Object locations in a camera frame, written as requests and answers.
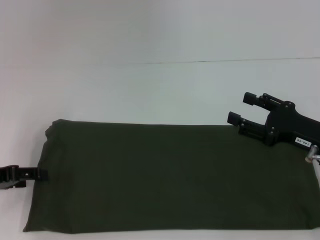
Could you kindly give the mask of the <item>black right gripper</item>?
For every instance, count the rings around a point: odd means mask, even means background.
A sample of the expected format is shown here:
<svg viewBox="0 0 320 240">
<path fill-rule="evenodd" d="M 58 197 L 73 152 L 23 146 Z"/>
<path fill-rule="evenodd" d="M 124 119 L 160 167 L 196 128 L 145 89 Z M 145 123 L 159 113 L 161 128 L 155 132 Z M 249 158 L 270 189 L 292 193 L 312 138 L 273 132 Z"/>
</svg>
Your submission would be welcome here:
<svg viewBox="0 0 320 240">
<path fill-rule="evenodd" d="M 320 145 L 320 122 L 298 113 L 293 102 L 282 101 L 267 93 L 256 96 L 250 92 L 244 94 L 243 102 L 263 108 L 270 113 L 263 125 L 230 111 L 227 123 L 239 127 L 240 135 L 260 140 L 268 146 L 280 142 L 300 148 Z"/>
</svg>

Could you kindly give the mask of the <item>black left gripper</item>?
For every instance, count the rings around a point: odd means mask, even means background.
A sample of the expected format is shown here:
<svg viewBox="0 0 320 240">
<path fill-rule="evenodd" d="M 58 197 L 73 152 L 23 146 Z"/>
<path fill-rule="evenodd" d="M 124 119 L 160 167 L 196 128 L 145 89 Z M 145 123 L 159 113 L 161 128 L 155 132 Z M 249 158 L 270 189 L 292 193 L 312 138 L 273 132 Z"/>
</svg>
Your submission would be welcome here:
<svg viewBox="0 0 320 240">
<path fill-rule="evenodd" d="M 8 165 L 0 168 L 0 189 L 25 188 L 26 181 L 46 181 L 48 178 L 48 171 L 39 167 Z"/>
</svg>

